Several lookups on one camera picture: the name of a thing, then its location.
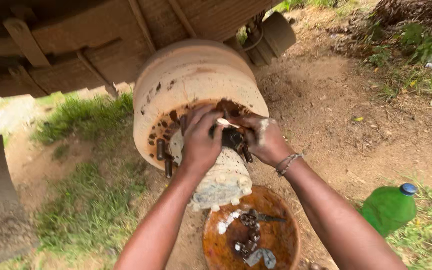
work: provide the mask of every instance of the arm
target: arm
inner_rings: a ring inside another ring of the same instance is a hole
[[[263,163],[283,171],[294,151],[273,119],[257,116],[233,120],[249,128],[249,150]],[[297,158],[284,174],[316,234],[340,269],[407,269],[378,232],[303,160]]]
[[[184,135],[184,157],[171,183],[138,226],[114,266],[115,270],[164,269],[176,242],[184,210],[193,191],[221,153],[222,126],[209,129],[222,113],[211,106],[191,112]]]

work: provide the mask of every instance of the hand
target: hand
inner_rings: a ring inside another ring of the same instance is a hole
[[[248,144],[249,151],[263,163],[276,168],[281,161],[294,154],[293,149],[286,144],[274,119],[252,114],[233,118],[229,121],[246,128],[244,139]]]
[[[207,105],[189,112],[184,118],[186,127],[184,134],[183,161],[192,172],[204,175],[213,167],[222,149],[223,126],[217,125],[213,138],[209,130],[216,119],[223,117],[222,112],[212,111],[213,106]]]

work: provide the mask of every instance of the dirt ground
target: dirt ground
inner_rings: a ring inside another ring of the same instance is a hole
[[[429,101],[409,95],[391,104],[381,100],[372,69],[330,50],[332,40],[322,26],[345,23],[334,11],[308,8],[285,16],[296,19],[297,43],[271,66],[255,68],[254,73],[270,116],[279,121],[288,143],[303,152],[310,166],[351,202],[365,199],[382,185],[404,183],[402,175],[417,175],[432,186]],[[364,120],[353,121],[355,117]],[[94,146],[69,138],[68,159],[53,161],[51,154],[63,142],[35,146],[28,141],[30,128],[23,125],[12,133],[6,156],[21,202],[33,212],[51,196],[48,181],[61,179],[76,163],[90,160]],[[134,145],[128,147],[138,155]],[[162,171],[151,166],[145,174],[148,192],[142,200],[141,217],[169,182]],[[254,185],[269,187],[282,196],[297,217],[302,236],[300,265],[317,262],[337,269],[287,181],[259,161],[250,165],[250,175]],[[207,269],[202,253],[204,221],[205,212],[186,210],[167,269]],[[45,258],[44,268],[65,268],[54,260]],[[99,267],[97,259],[87,258],[79,268]]]

